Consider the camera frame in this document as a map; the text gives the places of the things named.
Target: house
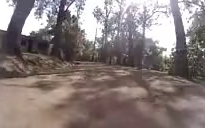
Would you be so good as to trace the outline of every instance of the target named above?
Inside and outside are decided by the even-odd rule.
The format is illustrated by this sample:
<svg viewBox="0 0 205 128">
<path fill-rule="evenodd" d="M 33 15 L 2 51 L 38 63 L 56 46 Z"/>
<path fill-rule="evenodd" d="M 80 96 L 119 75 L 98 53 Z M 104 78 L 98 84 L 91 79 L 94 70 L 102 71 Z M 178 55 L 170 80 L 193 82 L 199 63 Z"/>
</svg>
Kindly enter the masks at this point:
<svg viewBox="0 0 205 128">
<path fill-rule="evenodd" d="M 0 30 L 0 46 L 5 33 L 6 31 Z M 20 47 L 22 52 L 47 54 L 49 48 L 49 41 L 40 40 L 33 36 L 22 35 Z"/>
</svg>

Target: dirt path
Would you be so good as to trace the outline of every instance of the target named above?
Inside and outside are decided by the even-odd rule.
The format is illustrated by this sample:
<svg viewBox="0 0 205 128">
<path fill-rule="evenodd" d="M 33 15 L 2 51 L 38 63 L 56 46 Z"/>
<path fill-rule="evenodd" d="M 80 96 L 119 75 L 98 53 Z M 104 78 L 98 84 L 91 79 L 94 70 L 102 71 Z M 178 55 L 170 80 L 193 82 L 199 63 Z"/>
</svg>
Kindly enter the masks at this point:
<svg viewBox="0 0 205 128">
<path fill-rule="evenodd" d="M 205 128 L 205 88 L 100 64 L 0 80 L 0 128 Z"/>
</svg>

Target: tree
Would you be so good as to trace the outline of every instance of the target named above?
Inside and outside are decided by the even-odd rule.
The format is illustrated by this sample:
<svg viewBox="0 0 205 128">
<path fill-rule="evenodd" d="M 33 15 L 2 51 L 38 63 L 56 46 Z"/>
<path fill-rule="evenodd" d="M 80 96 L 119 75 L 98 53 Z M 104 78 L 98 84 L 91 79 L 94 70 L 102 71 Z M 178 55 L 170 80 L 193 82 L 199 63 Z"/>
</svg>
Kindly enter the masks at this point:
<svg viewBox="0 0 205 128">
<path fill-rule="evenodd" d="M 174 74 L 189 78 L 187 46 L 178 0 L 170 0 L 171 12 L 174 19 L 176 33 L 176 55 L 174 60 Z"/>
<path fill-rule="evenodd" d="M 3 39 L 0 52 L 22 57 L 20 50 L 21 32 L 24 23 L 34 6 L 35 0 L 17 0 L 16 7 Z"/>
<path fill-rule="evenodd" d="M 144 52 L 144 45 L 145 45 L 145 39 L 146 39 L 146 29 L 149 29 L 153 25 L 157 25 L 156 22 L 159 18 L 160 14 L 167 14 L 167 6 L 162 5 L 156 1 L 149 1 L 149 2 L 143 2 L 139 7 L 139 24 L 141 25 L 141 31 L 142 31 L 142 40 L 138 44 L 138 50 L 141 52 L 137 59 L 137 67 L 139 69 L 142 69 L 142 60 L 143 60 L 143 52 Z"/>
<path fill-rule="evenodd" d="M 109 28 L 109 18 L 112 12 L 112 5 L 113 1 L 112 0 L 105 0 L 104 1 L 104 11 L 100 7 L 96 7 L 94 9 L 94 17 L 97 19 L 97 21 L 101 24 L 103 24 L 103 44 L 101 47 L 101 53 L 100 53 L 100 60 L 102 62 L 106 62 L 106 59 L 108 57 L 108 36 L 110 32 Z"/>
</svg>

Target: sky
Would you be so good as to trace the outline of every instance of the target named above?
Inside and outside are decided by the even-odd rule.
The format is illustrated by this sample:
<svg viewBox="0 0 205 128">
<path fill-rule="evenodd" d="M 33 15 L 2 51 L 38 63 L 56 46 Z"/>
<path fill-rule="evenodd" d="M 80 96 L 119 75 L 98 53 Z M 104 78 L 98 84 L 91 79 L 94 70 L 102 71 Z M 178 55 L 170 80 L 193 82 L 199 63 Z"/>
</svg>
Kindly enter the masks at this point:
<svg viewBox="0 0 205 128">
<path fill-rule="evenodd" d="M 97 5 L 102 5 L 103 0 L 86 0 L 86 6 L 81 15 L 82 28 L 85 29 L 87 38 L 94 40 L 96 31 L 96 19 L 92 12 Z M 0 29 L 6 30 L 9 24 L 10 18 L 13 14 L 13 7 L 9 7 L 6 0 L 0 0 Z M 171 48 L 175 44 L 175 29 L 172 17 L 162 18 L 159 20 L 161 25 L 153 26 L 146 33 L 146 37 L 153 38 L 159 41 L 159 46 L 167 48 L 166 55 L 170 54 Z M 29 35 L 31 31 L 37 31 L 46 25 L 44 20 L 36 20 L 33 11 L 29 15 L 24 25 L 22 33 Z M 184 20 L 184 25 L 187 28 L 187 22 Z"/>
</svg>

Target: dirt road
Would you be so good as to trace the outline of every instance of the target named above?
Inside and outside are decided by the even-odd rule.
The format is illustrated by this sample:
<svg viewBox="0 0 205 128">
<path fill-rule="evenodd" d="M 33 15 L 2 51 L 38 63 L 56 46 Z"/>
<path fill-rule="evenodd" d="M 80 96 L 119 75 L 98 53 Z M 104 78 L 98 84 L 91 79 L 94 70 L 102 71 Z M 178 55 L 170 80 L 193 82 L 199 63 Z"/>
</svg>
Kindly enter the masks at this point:
<svg viewBox="0 0 205 128">
<path fill-rule="evenodd" d="M 205 87 L 101 64 L 4 79 L 0 128 L 205 128 Z"/>
</svg>

